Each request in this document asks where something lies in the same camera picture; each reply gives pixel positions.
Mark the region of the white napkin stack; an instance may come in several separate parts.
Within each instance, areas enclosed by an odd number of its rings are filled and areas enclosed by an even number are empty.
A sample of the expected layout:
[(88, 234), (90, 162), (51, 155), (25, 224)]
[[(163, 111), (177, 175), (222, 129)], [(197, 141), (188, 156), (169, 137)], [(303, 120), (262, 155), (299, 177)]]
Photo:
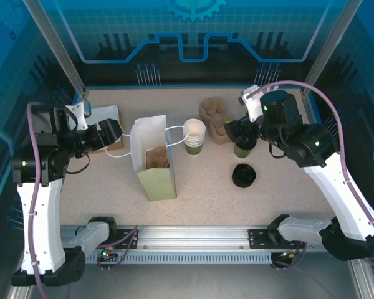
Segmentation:
[(117, 105), (92, 108), (91, 115), (86, 119), (88, 125), (94, 125), (106, 119), (120, 121)]

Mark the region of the black cup lid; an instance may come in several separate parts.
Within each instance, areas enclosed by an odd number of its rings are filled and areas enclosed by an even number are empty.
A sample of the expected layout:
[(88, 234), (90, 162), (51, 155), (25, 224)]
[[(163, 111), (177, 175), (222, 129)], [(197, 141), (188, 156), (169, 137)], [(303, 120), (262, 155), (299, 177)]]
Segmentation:
[(239, 140), (238, 142), (235, 143), (235, 145), (237, 145), (240, 148), (247, 149), (247, 150), (255, 148), (255, 146), (248, 146), (247, 138), (243, 138), (243, 139)]

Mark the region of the brown pulp cup carrier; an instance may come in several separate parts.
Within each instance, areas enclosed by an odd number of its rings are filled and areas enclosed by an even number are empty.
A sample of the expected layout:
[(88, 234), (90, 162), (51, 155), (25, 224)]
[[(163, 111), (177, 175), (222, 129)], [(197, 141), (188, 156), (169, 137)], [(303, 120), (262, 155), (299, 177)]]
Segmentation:
[(146, 153), (146, 168), (169, 168), (170, 159), (165, 146), (159, 146)]

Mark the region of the steel front shelf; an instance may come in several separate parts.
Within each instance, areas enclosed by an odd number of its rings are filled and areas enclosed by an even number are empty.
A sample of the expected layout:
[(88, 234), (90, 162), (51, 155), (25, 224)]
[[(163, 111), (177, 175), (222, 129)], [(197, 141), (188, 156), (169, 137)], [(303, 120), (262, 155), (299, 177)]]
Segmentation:
[(44, 287), (49, 299), (374, 299), (374, 272), (307, 252), (293, 269), (269, 265), (88, 265), (70, 287)]

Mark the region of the brown pulp carrier stack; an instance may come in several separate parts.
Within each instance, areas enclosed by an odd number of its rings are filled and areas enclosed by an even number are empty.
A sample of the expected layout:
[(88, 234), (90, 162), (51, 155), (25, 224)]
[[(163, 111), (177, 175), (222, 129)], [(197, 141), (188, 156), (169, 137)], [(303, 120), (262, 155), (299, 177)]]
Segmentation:
[(209, 135), (214, 143), (223, 145), (231, 142), (224, 129), (224, 124), (230, 122), (232, 118), (227, 114), (221, 98), (212, 97), (203, 100), (199, 105), (199, 115), (208, 127)]

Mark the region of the green paper cup stack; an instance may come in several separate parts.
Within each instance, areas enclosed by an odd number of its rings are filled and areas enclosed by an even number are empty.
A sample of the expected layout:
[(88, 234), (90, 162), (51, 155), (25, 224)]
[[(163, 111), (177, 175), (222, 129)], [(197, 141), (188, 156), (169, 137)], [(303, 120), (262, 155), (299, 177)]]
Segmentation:
[(189, 119), (183, 125), (185, 148), (188, 154), (197, 155), (201, 152), (206, 134), (206, 125), (198, 119)]

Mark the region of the aluminium frame post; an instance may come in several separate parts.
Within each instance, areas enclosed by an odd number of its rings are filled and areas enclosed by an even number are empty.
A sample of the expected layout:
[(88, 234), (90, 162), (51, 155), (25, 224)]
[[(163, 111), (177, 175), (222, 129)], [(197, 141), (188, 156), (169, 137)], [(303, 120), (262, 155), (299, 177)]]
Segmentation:
[(85, 85), (40, 1), (22, 1), (77, 94), (81, 98), (87, 98)]
[(363, 0), (346, 1), (341, 13), (332, 27), (332, 30), (323, 44), (319, 55), (315, 59), (308, 76), (306, 77), (305, 83), (315, 85), (362, 2)]

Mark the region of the paper bag with white handles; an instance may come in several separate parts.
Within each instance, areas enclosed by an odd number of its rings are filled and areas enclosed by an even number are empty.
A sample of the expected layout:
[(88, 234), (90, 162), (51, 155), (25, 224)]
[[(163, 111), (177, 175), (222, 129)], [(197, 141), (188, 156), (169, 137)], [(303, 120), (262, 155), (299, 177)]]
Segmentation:
[[(130, 152), (119, 158), (131, 157), (133, 171), (137, 175), (149, 201), (174, 199), (177, 197), (173, 169), (172, 147), (183, 143), (185, 138), (172, 143), (170, 130), (183, 126), (167, 126), (165, 115), (144, 117), (135, 120), (130, 134)], [(170, 159), (169, 168), (146, 168), (146, 153), (153, 148), (165, 146)]]

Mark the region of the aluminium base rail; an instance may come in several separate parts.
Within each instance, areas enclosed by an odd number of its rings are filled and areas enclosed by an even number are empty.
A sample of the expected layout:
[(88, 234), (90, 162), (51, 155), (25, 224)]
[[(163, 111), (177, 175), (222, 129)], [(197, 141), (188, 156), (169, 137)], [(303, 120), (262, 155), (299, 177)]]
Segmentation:
[(283, 241), (273, 249), (251, 249), (248, 230), (266, 229), (264, 226), (143, 226), (138, 227), (137, 251), (152, 252), (204, 252), (256, 250), (281, 252), (302, 249), (304, 244), (312, 251), (321, 252), (324, 248), (308, 241)]

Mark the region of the black lid stack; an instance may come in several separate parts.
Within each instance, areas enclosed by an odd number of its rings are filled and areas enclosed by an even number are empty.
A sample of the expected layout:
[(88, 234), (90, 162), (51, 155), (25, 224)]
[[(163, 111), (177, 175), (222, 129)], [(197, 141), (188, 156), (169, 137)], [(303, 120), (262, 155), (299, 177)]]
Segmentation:
[(247, 188), (253, 184), (257, 175), (252, 166), (242, 163), (234, 168), (231, 178), (237, 187)]

